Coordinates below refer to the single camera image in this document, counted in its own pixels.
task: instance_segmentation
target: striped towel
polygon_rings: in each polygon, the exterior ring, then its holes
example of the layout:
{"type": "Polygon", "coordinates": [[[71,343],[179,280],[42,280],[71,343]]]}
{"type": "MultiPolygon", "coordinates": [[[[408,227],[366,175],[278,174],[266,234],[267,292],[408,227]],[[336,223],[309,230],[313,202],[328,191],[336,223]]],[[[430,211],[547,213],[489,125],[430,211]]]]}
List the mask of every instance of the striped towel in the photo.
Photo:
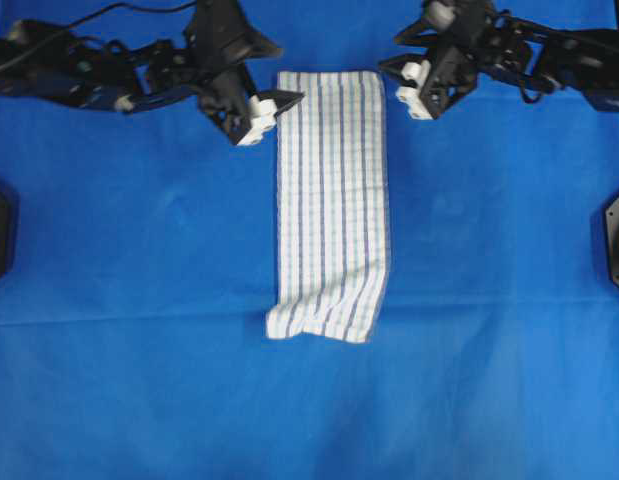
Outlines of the striped towel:
{"type": "Polygon", "coordinates": [[[282,72],[278,84],[306,97],[279,121],[279,304],[267,335],[364,343],[390,256],[382,80],[282,72]]]}

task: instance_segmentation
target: blue tablecloth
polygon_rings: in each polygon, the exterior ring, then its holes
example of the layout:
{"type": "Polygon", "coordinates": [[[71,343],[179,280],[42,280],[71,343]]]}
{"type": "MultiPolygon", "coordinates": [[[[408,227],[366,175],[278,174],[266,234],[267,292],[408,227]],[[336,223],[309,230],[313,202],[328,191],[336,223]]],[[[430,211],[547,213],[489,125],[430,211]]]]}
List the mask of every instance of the blue tablecloth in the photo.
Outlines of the blue tablecloth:
{"type": "MultiPolygon", "coordinates": [[[[149,2],[154,6],[169,2],[149,2]]],[[[243,0],[286,47],[253,64],[373,69],[412,0],[243,0]]],[[[68,23],[100,0],[2,2],[68,23]]],[[[560,28],[613,2],[500,2],[560,28]]],[[[190,13],[80,29],[138,47],[190,13]]],[[[193,100],[133,117],[0,100],[19,193],[0,282],[0,480],[619,479],[619,290],[601,210],[619,115],[482,78],[434,123],[388,89],[393,272],[369,345],[264,338],[274,136],[234,149],[193,100]]]]}

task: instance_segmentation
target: blue stripe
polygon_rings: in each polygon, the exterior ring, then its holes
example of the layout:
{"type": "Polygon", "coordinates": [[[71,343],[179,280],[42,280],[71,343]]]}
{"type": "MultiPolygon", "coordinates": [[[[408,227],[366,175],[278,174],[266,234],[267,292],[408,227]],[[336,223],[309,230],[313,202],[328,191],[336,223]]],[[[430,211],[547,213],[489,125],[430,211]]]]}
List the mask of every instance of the blue stripe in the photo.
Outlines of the blue stripe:
{"type": "MultiPolygon", "coordinates": [[[[300,73],[296,75],[296,82],[298,85],[298,91],[301,90],[300,86],[300,73]]],[[[287,324],[287,330],[285,335],[287,337],[291,336],[291,325],[293,324],[293,319],[296,315],[296,310],[298,309],[298,305],[302,300],[303,289],[302,289],[302,260],[303,260],[303,240],[302,240],[302,220],[303,220],[303,212],[302,212],[302,161],[303,161],[303,151],[302,151],[302,104],[300,102],[298,104],[298,239],[300,245],[298,246],[298,300],[294,304],[291,309],[291,314],[289,315],[289,323],[287,324]]]]}
{"type": "Polygon", "coordinates": [[[361,95],[360,95],[360,117],[361,117],[360,143],[362,145],[362,205],[363,205],[363,210],[364,210],[363,229],[364,229],[364,237],[365,237],[365,279],[364,279],[364,282],[362,283],[362,288],[358,291],[358,296],[356,297],[356,301],[353,304],[353,308],[351,310],[351,316],[349,317],[349,322],[347,324],[347,328],[345,329],[345,336],[344,336],[345,339],[349,335],[349,331],[351,330],[351,327],[353,326],[353,320],[354,320],[354,317],[356,316],[356,312],[358,311],[358,303],[360,302],[362,293],[364,292],[365,288],[367,287],[367,284],[369,283],[369,213],[367,209],[367,149],[365,148],[365,141],[366,141],[365,129],[367,127],[365,115],[367,111],[365,108],[366,92],[365,92],[365,85],[363,82],[362,72],[358,73],[358,79],[360,80],[360,92],[361,92],[361,95]]]}
{"type": "MultiPolygon", "coordinates": [[[[282,73],[278,73],[278,85],[280,86],[280,88],[282,88],[282,73]]],[[[277,188],[277,192],[276,192],[276,203],[277,203],[277,207],[278,207],[278,218],[277,218],[277,222],[278,222],[278,252],[277,252],[277,258],[276,258],[276,264],[277,264],[277,268],[278,268],[278,304],[282,304],[282,199],[280,198],[282,196],[282,190],[281,190],[281,185],[282,185],[282,122],[280,122],[280,124],[278,125],[278,157],[276,160],[276,188],[277,188]]],[[[279,317],[279,312],[280,310],[276,310],[277,316],[279,317]]],[[[269,314],[267,315],[268,319],[271,319],[272,314],[271,312],[269,312],[269,314]]]]}
{"type": "Polygon", "coordinates": [[[325,266],[325,149],[324,149],[324,109],[322,108],[322,76],[318,74],[318,115],[320,123],[318,126],[318,142],[320,157],[320,293],[316,302],[316,314],[320,311],[322,305],[322,296],[325,293],[327,284],[326,266],[325,266]]]}
{"type": "MultiPolygon", "coordinates": [[[[342,281],[340,282],[340,300],[341,303],[345,296],[345,283],[347,282],[347,196],[345,194],[345,118],[344,118],[344,98],[343,98],[342,73],[338,73],[338,97],[340,100],[340,190],[342,195],[342,281]]],[[[327,325],[331,320],[331,314],[334,307],[329,309],[325,325],[322,329],[323,335],[327,330],[327,325]]]]}
{"type": "Polygon", "coordinates": [[[373,321],[371,323],[371,328],[369,332],[367,332],[367,336],[365,341],[369,340],[369,337],[373,333],[373,329],[375,327],[376,320],[378,319],[378,315],[380,313],[380,306],[382,305],[382,301],[384,299],[385,293],[387,291],[387,283],[389,281],[389,272],[391,270],[391,236],[390,236],[390,218],[389,218],[389,184],[388,184],[388,176],[387,176],[387,112],[385,107],[385,86],[382,83],[382,79],[380,82],[380,114],[382,118],[382,188],[384,193],[384,205],[383,205],[383,214],[385,216],[385,274],[382,279],[382,288],[380,289],[380,296],[378,297],[378,303],[376,303],[376,308],[373,313],[373,321]]]}

